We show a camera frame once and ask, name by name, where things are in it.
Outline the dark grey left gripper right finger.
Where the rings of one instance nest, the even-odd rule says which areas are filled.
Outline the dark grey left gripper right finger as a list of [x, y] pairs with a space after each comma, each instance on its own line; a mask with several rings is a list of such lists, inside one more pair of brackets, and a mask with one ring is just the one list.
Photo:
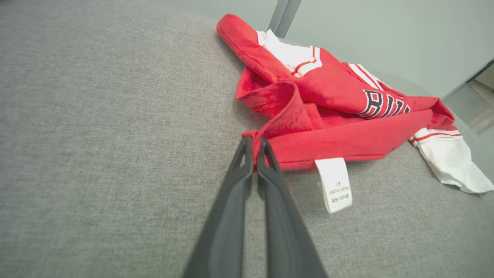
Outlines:
[[265, 203], [268, 278], [328, 278], [284, 181], [268, 139], [257, 155], [258, 193]]

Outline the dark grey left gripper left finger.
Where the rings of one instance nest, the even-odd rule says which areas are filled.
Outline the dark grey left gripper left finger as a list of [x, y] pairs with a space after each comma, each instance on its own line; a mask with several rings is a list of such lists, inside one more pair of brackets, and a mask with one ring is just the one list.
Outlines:
[[231, 160], [182, 278], [242, 278], [245, 205], [252, 190], [252, 141]]

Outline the red white striped sports garment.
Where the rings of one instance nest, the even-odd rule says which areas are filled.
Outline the red white striped sports garment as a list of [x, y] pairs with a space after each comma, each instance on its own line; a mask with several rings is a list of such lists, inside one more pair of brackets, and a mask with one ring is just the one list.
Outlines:
[[439, 98], [404, 95], [363, 65], [288, 44], [233, 14], [218, 21], [217, 32], [245, 64], [236, 98], [268, 118], [242, 135], [268, 139], [283, 170], [317, 170], [329, 212], [352, 204], [346, 162], [381, 159], [406, 141], [439, 182], [494, 192]]

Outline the grey fabric sofa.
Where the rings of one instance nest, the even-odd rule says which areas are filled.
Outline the grey fabric sofa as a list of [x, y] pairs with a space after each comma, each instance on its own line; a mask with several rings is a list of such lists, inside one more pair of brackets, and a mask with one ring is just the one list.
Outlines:
[[[0, 278], [179, 278], [241, 139], [244, 65], [217, 19], [169, 4], [0, 0]], [[494, 278], [494, 192], [418, 150], [348, 164], [328, 214], [285, 172], [331, 278]]]

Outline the grey metal partition post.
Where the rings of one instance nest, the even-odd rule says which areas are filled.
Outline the grey metal partition post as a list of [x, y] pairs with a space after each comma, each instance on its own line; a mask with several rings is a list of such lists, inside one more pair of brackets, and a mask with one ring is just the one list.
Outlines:
[[284, 39], [301, 2], [302, 0], [277, 0], [268, 29], [277, 37]]

